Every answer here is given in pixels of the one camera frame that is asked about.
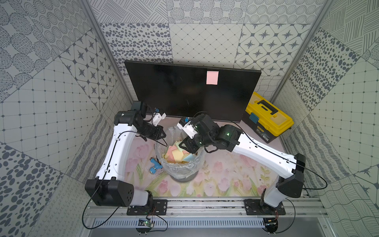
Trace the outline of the controller board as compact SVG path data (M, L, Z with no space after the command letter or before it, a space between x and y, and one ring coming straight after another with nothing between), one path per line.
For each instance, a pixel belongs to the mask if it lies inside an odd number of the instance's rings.
M150 219L139 219L136 225L136 231L139 234L147 234L154 228L155 224Z
M278 229L278 222L276 219L264 218L263 223L264 223L263 230L269 234L275 233Z

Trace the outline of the black computer monitor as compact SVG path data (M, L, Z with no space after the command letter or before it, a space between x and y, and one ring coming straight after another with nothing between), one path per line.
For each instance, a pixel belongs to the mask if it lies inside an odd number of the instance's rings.
M206 112L214 120L240 121L261 71L126 60L138 100L168 116ZM207 85L207 71L219 71L218 84Z

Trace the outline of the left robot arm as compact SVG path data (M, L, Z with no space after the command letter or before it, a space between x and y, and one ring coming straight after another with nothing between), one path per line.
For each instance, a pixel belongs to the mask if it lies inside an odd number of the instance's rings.
M133 102L130 110L115 115L114 132L105 160L96 177L85 184L85 190L97 206L153 208L151 192L126 183L124 175L135 136L153 141L165 138L163 127L159 125L165 117L163 109L153 110L141 101Z

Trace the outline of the pink sticky note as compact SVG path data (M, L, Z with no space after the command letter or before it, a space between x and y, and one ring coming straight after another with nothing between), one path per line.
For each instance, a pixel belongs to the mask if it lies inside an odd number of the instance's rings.
M219 71L207 71L206 84L217 85L218 84Z

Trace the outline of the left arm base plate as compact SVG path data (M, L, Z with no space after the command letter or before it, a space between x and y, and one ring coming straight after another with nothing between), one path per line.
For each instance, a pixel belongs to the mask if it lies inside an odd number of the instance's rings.
M166 215L167 199L152 199L144 206L130 206L127 210L128 216Z

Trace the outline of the aluminium mounting rail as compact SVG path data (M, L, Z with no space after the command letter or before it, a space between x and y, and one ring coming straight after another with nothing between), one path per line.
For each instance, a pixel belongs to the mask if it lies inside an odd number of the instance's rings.
M260 200L247 197L163 198L154 200L154 215L162 217L326 217L327 212L318 198L289 198L277 211L259 207Z

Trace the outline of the blue tape dispenser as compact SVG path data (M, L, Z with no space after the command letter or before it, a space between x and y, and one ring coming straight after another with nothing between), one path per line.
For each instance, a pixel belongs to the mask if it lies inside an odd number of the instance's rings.
M150 162L153 164L153 166L149 169L149 172L151 174L156 174L158 170L161 170L163 168L162 164L159 162L159 160L155 158L150 158Z

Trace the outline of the right controller board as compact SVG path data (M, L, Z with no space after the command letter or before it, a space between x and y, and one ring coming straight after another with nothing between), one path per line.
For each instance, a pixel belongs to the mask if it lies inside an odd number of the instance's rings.
M269 234L275 233L278 229L278 222L276 219L264 218L263 223L264 223L263 230Z

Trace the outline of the left controller board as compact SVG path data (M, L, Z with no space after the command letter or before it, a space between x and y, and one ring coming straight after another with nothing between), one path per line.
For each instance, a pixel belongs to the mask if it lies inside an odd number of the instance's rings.
M155 224L150 219L139 219L136 225L136 231L139 234L147 234L154 228Z

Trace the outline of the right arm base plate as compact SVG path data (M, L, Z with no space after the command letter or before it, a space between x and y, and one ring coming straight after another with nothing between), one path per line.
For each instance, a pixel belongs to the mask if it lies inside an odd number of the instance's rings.
M244 208L247 215L262 215L262 216L274 216L285 215L286 211L284 209L283 203L281 202L278 207L271 207L265 204L260 199L245 199L243 201Z

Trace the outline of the pile of discarded sticky notes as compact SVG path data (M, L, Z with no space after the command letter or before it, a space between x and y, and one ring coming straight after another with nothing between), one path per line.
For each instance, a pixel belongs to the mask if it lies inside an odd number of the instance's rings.
M172 146L169 146L167 151L162 154L162 157L172 164L186 164L193 161L197 154L190 154L188 151L180 148L182 141L176 141Z

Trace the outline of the yellow black toolbox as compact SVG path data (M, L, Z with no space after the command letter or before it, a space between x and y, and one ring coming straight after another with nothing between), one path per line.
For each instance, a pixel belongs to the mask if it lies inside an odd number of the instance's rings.
M266 143L270 143L294 125L291 117L256 92L251 96L242 121Z

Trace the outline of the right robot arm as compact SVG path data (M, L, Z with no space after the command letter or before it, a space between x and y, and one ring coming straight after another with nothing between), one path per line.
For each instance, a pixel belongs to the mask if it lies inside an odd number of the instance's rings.
M180 148L191 154L195 154L200 148L207 149L213 146L216 150L244 155L273 170L278 175L278 181L264 190L261 195L262 205L276 208L288 197L301 196L306 167L305 156L282 153L256 141L238 126L219 126L206 114L194 118L183 117L177 127L187 135L180 143Z

